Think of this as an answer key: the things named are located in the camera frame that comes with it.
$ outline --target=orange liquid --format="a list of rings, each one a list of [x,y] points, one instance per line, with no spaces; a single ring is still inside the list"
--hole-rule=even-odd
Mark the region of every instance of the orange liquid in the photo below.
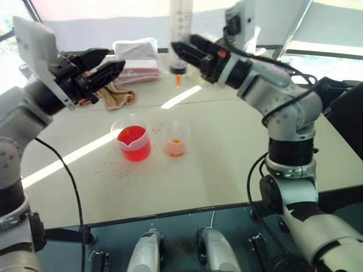
[[[176,86],[179,87],[180,86],[180,78],[181,78],[181,75],[176,75],[175,79],[176,79]]]
[[[122,130],[119,136],[117,136],[117,140],[120,142],[124,142],[126,145],[131,144],[133,141],[141,138],[145,133],[145,129],[140,126],[129,126],[126,129]],[[141,160],[145,160],[147,156],[149,156],[151,151],[150,140],[138,150],[128,151],[121,149],[125,158],[133,161],[140,162]]]
[[[180,143],[181,140],[173,139],[172,142],[168,143],[165,152],[168,156],[172,158],[178,158],[185,154],[186,146],[184,143]]]

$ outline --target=table surface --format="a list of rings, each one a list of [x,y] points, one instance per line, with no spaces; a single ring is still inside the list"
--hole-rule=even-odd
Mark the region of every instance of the table surface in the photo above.
[[[39,135],[62,156],[70,154],[66,158],[73,161],[69,168],[85,224],[248,202],[248,171],[268,144],[261,115],[237,98],[235,90],[213,86],[188,69],[179,88],[165,71],[158,81],[126,86],[137,94],[135,104],[108,111],[100,101],[75,111],[65,109]],[[195,85],[201,90],[170,109],[161,108]],[[141,115],[149,127],[152,151],[139,163],[126,161],[109,134],[112,123],[128,113]],[[177,159],[163,150],[162,127],[172,120],[187,121],[191,127],[188,152]],[[361,159],[323,116],[316,121],[315,146],[320,149],[315,155],[320,192],[362,184]],[[25,192],[45,228],[79,224],[70,178],[56,161],[35,141],[22,161]],[[251,191],[254,200],[261,199],[258,171],[252,176]]]

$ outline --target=dark floor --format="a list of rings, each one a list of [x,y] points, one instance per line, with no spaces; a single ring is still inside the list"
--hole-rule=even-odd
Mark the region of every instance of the dark floor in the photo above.
[[[271,258],[281,255],[281,251],[249,216],[249,207],[239,207],[216,211],[213,228],[221,231],[230,242],[239,260],[242,271],[258,271],[255,255],[250,250],[247,239],[262,232],[266,238],[268,253]],[[363,233],[363,203],[350,205],[335,212],[354,228]],[[124,223],[113,226],[93,228],[96,244],[87,246],[87,259],[91,251],[102,250],[109,253],[109,267],[106,271],[126,271],[128,261],[139,237],[150,228],[157,228],[166,236],[166,255],[163,271],[204,270],[198,263],[196,254],[196,231],[199,227],[210,224],[212,212],[198,212],[189,215]],[[265,219],[271,229],[285,245],[288,251],[299,255],[299,251],[290,235],[283,234],[278,225],[277,216]],[[80,271],[81,246],[75,243],[49,241],[38,253],[43,271]],[[87,271],[91,263],[87,261]]]

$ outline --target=table leg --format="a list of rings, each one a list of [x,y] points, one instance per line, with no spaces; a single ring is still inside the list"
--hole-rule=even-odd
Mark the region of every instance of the table leg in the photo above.
[[[97,237],[91,233],[91,228],[85,227],[86,244],[94,244]],[[82,233],[80,231],[71,231],[64,228],[46,229],[47,240],[63,242],[82,242]]]

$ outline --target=red liquid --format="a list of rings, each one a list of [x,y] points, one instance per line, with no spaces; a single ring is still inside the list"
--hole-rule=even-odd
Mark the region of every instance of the red liquid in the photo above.
[[[129,126],[126,129],[122,130],[119,136],[117,136],[117,140],[120,142],[124,142],[126,145],[131,144],[133,141],[136,141],[137,139],[141,138],[143,134],[145,133],[145,129],[140,126]],[[125,155],[125,158],[127,158],[130,161],[133,162],[140,162],[141,160],[144,160],[149,156],[151,151],[151,145],[150,140],[141,147],[138,150],[134,151],[127,151],[121,149],[122,152]]]

